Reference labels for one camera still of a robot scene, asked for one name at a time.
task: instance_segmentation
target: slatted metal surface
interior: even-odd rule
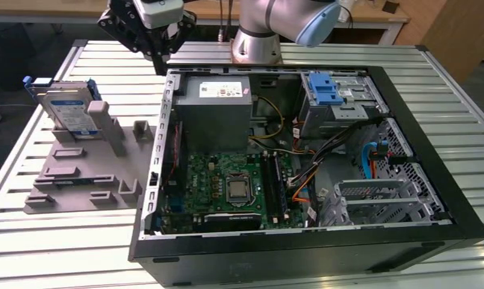
[[[97,80],[121,125],[157,124],[163,77],[151,63],[117,42],[90,42],[69,57],[63,78]],[[484,222],[484,117],[429,55],[407,46],[286,44],[286,63],[383,66]],[[174,63],[229,63],[229,46],[187,43]],[[30,193],[54,136],[41,107],[0,172],[0,288],[155,288],[127,262],[134,210],[27,215]],[[445,252],[401,273],[294,279],[220,288],[484,288],[484,242]]]

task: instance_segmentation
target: robotic arm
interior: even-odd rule
[[[183,45],[196,22],[196,14],[183,10],[183,0],[109,0],[98,24],[133,52],[145,54],[157,75],[166,75],[169,55]],[[170,36],[173,23],[178,23],[178,31]]]
[[[110,0],[98,24],[133,51],[153,61],[157,75],[166,75],[169,56],[196,29],[197,16],[183,10],[197,0]],[[241,25],[232,46],[236,63],[281,62],[280,36],[314,47],[337,23],[337,0],[242,0]],[[178,23],[170,36],[169,25]]]

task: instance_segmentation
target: blue hard drive label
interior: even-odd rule
[[[57,118],[67,127],[67,130],[81,138],[93,137],[98,134],[98,127],[89,116],[85,101],[51,101],[51,108]]]

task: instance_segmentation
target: power supply label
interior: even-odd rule
[[[93,118],[86,113],[83,101],[51,101],[53,111],[67,127],[67,130],[81,138],[98,133]]]
[[[202,82],[200,85],[200,97],[241,98],[244,97],[242,82]]]

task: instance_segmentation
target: motherboard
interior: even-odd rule
[[[165,218],[178,233],[202,231],[206,224],[206,231],[304,226],[302,207],[285,189],[293,176],[289,154],[193,154],[187,163],[185,197],[170,200],[181,214]]]

